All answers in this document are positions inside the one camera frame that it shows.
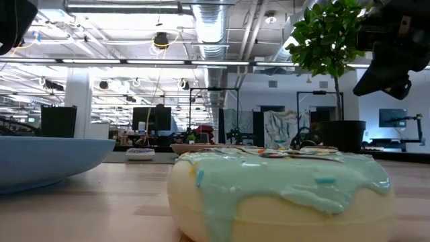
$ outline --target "monitor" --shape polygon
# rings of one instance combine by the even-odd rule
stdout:
[[[379,109],[379,127],[406,128],[406,120],[399,120],[408,116],[406,109]]]
[[[149,130],[170,130],[171,129],[171,108],[150,109]],[[133,108],[133,130],[139,129],[139,122],[145,122],[148,119],[149,108]]]

